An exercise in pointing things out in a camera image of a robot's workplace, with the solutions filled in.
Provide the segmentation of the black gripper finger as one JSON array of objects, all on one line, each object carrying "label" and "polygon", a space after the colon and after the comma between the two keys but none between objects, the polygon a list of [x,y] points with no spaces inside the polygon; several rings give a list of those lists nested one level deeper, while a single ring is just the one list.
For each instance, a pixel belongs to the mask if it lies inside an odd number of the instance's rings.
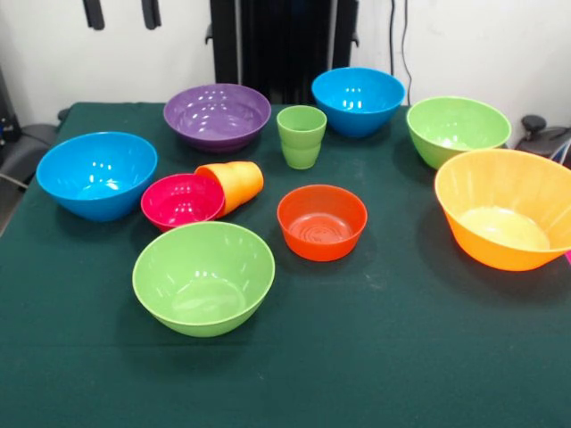
[{"label": "black gripper finger", "polygon": [[149,30],[157,29],[161,26],[161,14],[158,0],[142,0],[142,11],[145,27]]},{"label": "black gripper finger", "polygon": [[103,30],[105,27],[103,10],[100,0],[83,0],[87,25],[93,30]]}]

